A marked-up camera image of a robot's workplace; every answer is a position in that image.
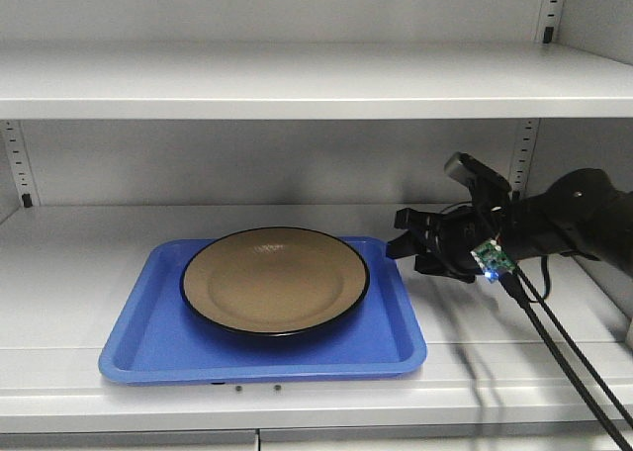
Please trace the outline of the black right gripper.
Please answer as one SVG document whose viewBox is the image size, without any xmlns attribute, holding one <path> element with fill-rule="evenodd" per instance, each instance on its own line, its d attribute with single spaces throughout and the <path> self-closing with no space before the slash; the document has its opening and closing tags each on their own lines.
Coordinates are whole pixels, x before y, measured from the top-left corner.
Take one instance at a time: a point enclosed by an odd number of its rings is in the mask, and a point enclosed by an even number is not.
<svg viewBox="0 0 633 451">
<path fill-rule="evenodd" d="M 471 251 L 494 236 L 473 208 L 457 208 L 444 214 L 400 209 L 395 214 L 394 228 L 413 229 L 413 233 L 406 231 L 388 241 L 388 258 L 415 256 L 416 272 L 463 283 L 474 283 L 482 275 Z"/>
</svg>

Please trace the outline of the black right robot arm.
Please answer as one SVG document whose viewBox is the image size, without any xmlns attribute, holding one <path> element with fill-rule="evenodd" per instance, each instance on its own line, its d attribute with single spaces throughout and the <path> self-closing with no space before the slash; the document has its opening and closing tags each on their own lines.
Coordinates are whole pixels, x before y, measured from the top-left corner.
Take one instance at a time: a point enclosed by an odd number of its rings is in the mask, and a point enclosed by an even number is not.
<svg viewBox="0 0 633 451">
<path fill-rule="evenodd" d="M 519 201 L 507 182 L 461 178 L 471 204 L 448 214 L 397 211 L 403 235 L 389 242 L 392 259 L 412 256 L 417 272 L 471 283 L 481 268 L 472 252 L 495 240 L 512 260 L 580 255 L 632 273 L 632 196 L 616 190 L 599 169 L 579 169 L 546 192 Z"/>
</svg>

